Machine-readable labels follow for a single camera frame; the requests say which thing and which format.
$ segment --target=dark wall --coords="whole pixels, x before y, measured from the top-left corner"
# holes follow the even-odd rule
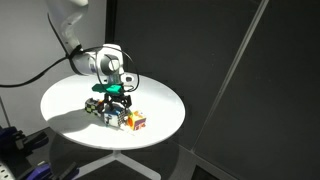
[[[196,153],[240,179],[319,179],[320,4],[271,1]]]
[[[176,140],[185,147],[194,144],[259,2],[118,1],[116,43],[142,75],[181,96],[186,118]]]

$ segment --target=floor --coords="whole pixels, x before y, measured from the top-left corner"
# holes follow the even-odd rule
[[[50,139],[49,144],[35,150],[27,159],[31,165],[36,165],[41,161],[50,162],[54,173],[63,171],[73,162],[76,162],[78,166],[81,167],[111,153],[111,151],[93,149],[75,144],[64,139],[60,135],[57,135],[50,128],[46,128],[43,131],[46,132]],[[122,151],[122,153],[157,171],[160,173],[163,180],[199,179],[193,176],[197,166],[200,167],[203,172],[208,172],[214,176],[213,179],[235,179],[170,139],[148,148]],[[129,178],[131,180],[147,179],[143,175],[136,173],[116,161],[103,166],[80,179],[122,180]]]

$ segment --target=gray wall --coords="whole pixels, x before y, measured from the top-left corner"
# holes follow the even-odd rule
[[[320,3],[269,3],[196,153],[240,179],[319,179]]]
[[[258,5],[248,0],[118,1],[115,40],[141,74],[166,84],[184,101],[186,118],[175,138],[186,148],[194,144]]]
[[[84,48],[104,43],[105,13],[105,0],[89,0],[89,12],[75,28]],[[0,0],[0,84],[29,80],[63,56],[44,0]],[[0,88],[11,124],[26,134],[47,127],[40,112],[41,97],[55,82],[73,74],[66,61],[33,84]]]

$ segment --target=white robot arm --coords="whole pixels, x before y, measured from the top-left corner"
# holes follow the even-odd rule
[[[87,13],[88,0],[46,0],[50,24],[67,55],[81,46],[75,36],[74,25]],[[104,44],[95,52],[84,52],[70,59],[75,73],[90,75],[98,73],[107,76],[108,84],[121,84],[132,81],[133,77],[124,74],[121,48],[114,44]]]

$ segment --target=table leg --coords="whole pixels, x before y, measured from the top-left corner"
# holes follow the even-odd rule
[[[122,164],[130,167],[131,169],[139,172],[140,174],[152,179],[152,180],[160,180],[161,176],[159,173],[153,171],[152,169],[138,163],[137,161],[129,158],[128,156],[121,153],[120,150],[114,150],[112,154],[105,156],[101,159],[98,159],[92,163],[89,163],[80,168],[79,174],[75,177],[75,179],[80,178],[104,165],[111,163],[112,161],[119,161]]]

